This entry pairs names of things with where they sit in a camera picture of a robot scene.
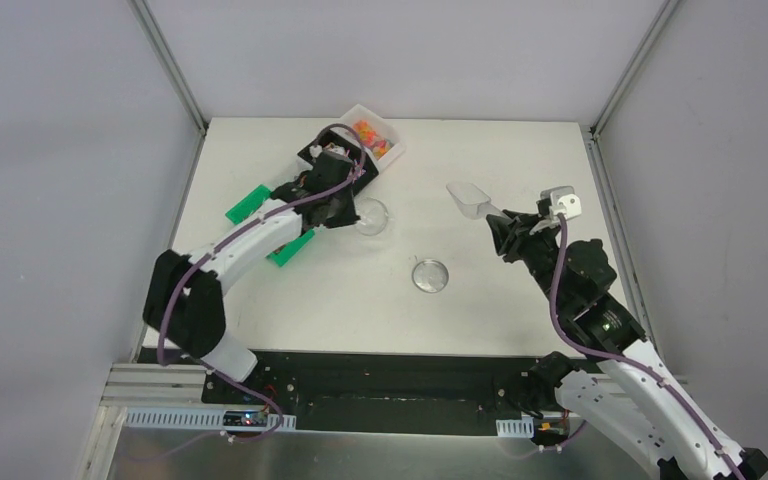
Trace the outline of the clear plastic scoop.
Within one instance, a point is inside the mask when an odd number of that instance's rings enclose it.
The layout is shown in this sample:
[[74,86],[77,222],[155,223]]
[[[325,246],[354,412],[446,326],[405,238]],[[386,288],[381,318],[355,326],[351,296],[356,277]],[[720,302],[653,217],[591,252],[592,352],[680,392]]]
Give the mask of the clear plastic scoop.
[[458,210],[468,219],[486,219],[488,216],[509,219],[509,216],[493,203],[492,198],[474,183],[449,182],[446,189]]

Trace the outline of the clear plastic jar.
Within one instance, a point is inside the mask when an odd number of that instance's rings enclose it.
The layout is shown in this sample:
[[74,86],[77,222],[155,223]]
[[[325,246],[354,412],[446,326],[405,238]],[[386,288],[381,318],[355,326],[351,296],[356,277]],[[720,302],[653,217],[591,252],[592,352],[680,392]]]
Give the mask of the clear plastic jar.
[[386,205],[371,197],[356,198],[354,202],[358,220],[355,229],[364,236],[377,236],[387,227],[389,211]]

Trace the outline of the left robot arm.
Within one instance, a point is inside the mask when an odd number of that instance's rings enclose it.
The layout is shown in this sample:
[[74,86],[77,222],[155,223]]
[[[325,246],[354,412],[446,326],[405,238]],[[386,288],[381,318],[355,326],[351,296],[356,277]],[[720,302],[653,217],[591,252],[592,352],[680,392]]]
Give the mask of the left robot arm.
[[256,355],[231,333],[224,298],[255,264],[319,227],[351,226],[359,217],[353,187],[364,158],[324,151],[311,169],[272,190],[261,206],[224,236],[155,261],[142,319],[161,341],[228,376],[226,389],[241,404],[257,402],[265,378]]

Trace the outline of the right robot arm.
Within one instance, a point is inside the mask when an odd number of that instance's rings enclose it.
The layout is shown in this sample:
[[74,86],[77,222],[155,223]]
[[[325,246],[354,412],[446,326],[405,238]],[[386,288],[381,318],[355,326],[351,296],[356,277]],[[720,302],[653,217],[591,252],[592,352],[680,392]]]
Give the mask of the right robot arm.
[[645,330],[610,293],[617,278],[601,240],[572,241],[562,219],[504,210],[485,220],[496,254],[521,261],[549,302],[555,333],[627,396],[611,399],[567,356],[553,352],[526,376],[536,407],[560,407],[628,454],[653,479],[760,479],[768,456],[743,447],[704,413],[669,371]]

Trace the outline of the black lollipop bin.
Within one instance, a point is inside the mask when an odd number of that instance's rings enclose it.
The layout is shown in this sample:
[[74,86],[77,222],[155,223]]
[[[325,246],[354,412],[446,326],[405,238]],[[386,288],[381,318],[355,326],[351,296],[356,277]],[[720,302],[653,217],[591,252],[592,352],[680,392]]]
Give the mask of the black lollipop bin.
[[360,194],[373,180],[375,180],[380,172],[375,164],[374,158],[370,156],[369,151],[367,149],[362,150],[360,148],[360,145],[357,143],[356,139],[345,129],[336,128],[331,129],[327,133],[325,133],[319,140],[314,139],[313,141],[309,142],[306,146],[304,146],[302,149],[300,149],[297,152],[297,158],[298,158],[298,164],[302,169],[305,168],[312,168],[314,164],[316,163],[316,159],[314,161],[311,161],[311,157],[308,153],[305,152],[306,148],[313,144],[314,142],[317,143],[326,143],[326,142],[335,142],[340,143],[345,148],[349,150],[350,160],[352,160],[354,163],[359,164],[360,163],[360,157],[361,153],[366,153],[366,160],[364,162],[364,165],[362,166],[360,173],[356,177],[355,181],[352,185],[352,192],[355,195]]

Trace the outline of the white gummy bin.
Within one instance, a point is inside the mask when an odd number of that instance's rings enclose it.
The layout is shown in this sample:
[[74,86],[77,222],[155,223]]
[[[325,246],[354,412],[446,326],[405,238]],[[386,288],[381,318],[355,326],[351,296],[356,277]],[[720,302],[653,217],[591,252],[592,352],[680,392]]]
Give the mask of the white gummy bin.
[[395,127],[363,105],[353,106],[339,118],[339,122],[359,134],[379,172],[387,169],[406,151],[406,144]]

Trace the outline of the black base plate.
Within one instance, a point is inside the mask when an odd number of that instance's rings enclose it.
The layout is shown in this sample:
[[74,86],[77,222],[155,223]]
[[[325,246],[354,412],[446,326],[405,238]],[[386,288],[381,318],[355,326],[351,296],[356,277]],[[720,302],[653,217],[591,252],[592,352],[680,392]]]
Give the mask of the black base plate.
[[259,350],[240,391],[215,374],[201,400],[256,405],[274,401],[299,430],[494,436],[500,421],[540,409],[559,411],[548,380],[560,368],[541,357],[345,354]]

